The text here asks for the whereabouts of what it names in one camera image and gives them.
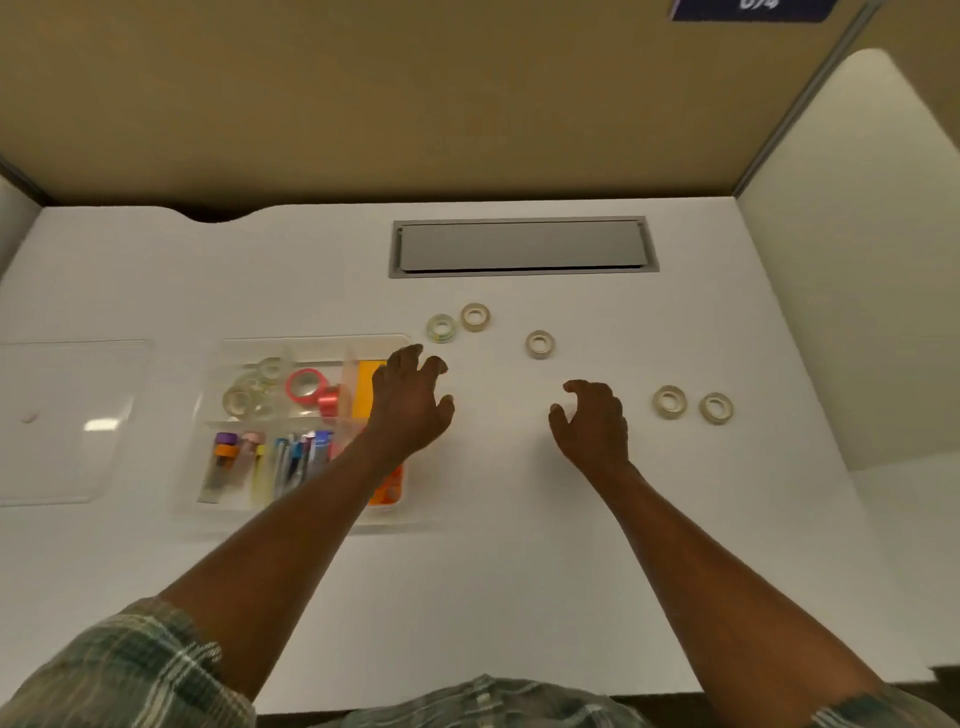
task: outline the white table surface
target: white table surface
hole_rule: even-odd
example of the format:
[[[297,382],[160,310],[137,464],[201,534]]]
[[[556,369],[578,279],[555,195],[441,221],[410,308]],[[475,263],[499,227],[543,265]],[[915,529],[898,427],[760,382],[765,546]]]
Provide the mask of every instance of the white table surface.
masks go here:
[[[387,279],[394,220],[634,214],[660,273]],[[575,376],[613,387],[635,461],[692,518],[885,678],[928,676],[733,199],[284,206],[219,225],[80,207],[38,218],[0,283],[0,341],[149,339],[153,358],[101,498],[0,509],[0,697],[215,546],[177,523],[170,491],[220,339],[423,341],[431,315],[474,301],[487,331],[427,347],[450,365],[457,415],[411,462],[420,525],[347,539],[261,712],[384,703],[481,672],[698,689],[615,521],[550,440],[547,408]],[[524,354],[535,328],[556,337],[553,358]],[[675,422],[649,404],[666,383],[692,400]],[[736,404],[723,427],[695,410],[714,390]]]

